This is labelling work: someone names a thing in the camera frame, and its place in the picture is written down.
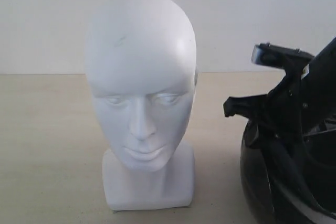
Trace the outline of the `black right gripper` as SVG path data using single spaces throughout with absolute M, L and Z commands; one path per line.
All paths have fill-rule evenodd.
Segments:
M 261 118 L 266 112 L 267 136 L 296 139 L 335 114 L 335 62 L 296 63 L 268 94 L 228 97 L 223 111 L 226 118 Z

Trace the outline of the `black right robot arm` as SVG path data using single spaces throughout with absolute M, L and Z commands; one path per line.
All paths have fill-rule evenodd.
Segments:
M 267 94 L 229 97 L 226 117 L 240 115 L 285 135 L 309 132 L 335 114 L 335 40 L 316 56 L 299 48 L 255 45 L 252 63 L 283 69 L 285 76 Z

